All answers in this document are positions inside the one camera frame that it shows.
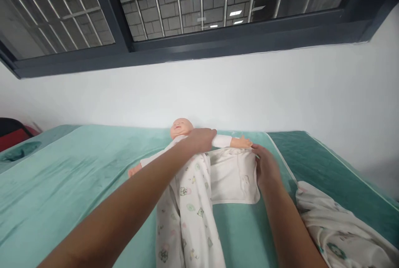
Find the doll arm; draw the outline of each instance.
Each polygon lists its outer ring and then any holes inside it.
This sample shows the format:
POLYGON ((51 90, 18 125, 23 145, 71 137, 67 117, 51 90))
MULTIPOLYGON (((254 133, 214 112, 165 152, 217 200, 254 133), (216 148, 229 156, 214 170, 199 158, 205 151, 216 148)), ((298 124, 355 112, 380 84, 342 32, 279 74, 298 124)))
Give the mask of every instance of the doll arm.
POLYGON ((217 148, 250 148, 252 142, 249 139, 245 139, 244 136, 234 138, 227 135, 216 135, 212 141, 212 145, 217 148))
POLYGON ((156 153, 155 155, 152 155, 149 158, 141 159, 140 163, 138 165, 129 169, 129 171, 128 171, 129 177, 132 177, 135 173, 137 173, 139 170, 141 170, 144 166, 146 166, 147 164, 149 164, 150 162, 152 162, 153 160, 155 160, 156 158, 158 158, 165 152, 166 152, 166 150, 162 150, 162 151, 156 153))
POLYGON ((249 139, 245 139, 244 135, 241 138, 232 138, 232 142, 230 143, 230 147, 232 148, 250 148, 252 146, 252 142, 249 139))

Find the doll face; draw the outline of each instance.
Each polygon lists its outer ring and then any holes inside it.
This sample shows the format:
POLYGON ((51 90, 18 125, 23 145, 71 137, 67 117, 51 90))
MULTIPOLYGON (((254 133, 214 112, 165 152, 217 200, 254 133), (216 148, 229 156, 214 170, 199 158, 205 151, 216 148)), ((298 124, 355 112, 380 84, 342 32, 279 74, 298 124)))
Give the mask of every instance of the doll face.
POLYGON ((188 135, 192 129, 194 129, 194 127, 188 119, 178 118, 173 122, 173 125, 170 128, 170 136, 172 139, 175 139, 175 137, 179 135, 188 135))

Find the window frame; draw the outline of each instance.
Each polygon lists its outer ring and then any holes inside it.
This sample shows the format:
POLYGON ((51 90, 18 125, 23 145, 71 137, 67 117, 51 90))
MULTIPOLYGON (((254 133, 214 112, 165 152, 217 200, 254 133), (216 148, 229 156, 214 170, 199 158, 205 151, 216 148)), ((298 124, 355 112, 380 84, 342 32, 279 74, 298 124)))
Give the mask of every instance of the window frame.
POLYGON ((17 60, 0 42, 3 64, 19 79, 125 66, 369 41, 398 0, 342 0, 336 9, 134 42, 120 0, 98 0, 115 44, 17 60))

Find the teal mattress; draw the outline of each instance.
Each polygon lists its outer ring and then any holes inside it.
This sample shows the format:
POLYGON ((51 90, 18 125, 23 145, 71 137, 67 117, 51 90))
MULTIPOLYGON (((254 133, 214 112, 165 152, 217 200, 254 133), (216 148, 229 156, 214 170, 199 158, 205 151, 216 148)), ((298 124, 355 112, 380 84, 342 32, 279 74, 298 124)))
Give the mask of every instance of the teal mattress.
MULTIPOLYGON (((291 198, 295 179, 307 181, 399 247, 398 204, 307 133, 218 133, 245 135, 267 147, 278 160, 291 198)), ((169 142, 169 130, 164 129, 60 126, 0 153, 0 267, 36 267, 126 181, 128 168, 169 142), (32 142, 39 143, 35 150, 21 152, 32 142)), ((218 204, 214 216, 227 267, 277 267, 262 200, 255 205, 218 204)), ((155 267, 154 211, 115 267, 133 264, 155 267)))

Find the swaddle blanket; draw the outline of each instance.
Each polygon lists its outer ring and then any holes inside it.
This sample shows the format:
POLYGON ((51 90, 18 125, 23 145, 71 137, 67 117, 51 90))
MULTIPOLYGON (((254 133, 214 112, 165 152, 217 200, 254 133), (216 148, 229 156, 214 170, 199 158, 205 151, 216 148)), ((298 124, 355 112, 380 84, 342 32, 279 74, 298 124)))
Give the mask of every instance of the swaddle blanket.
POLYGON ((328 267, 399 267, 399 251, 328 195, 299 181, 296 200, 302 220, 328 267))

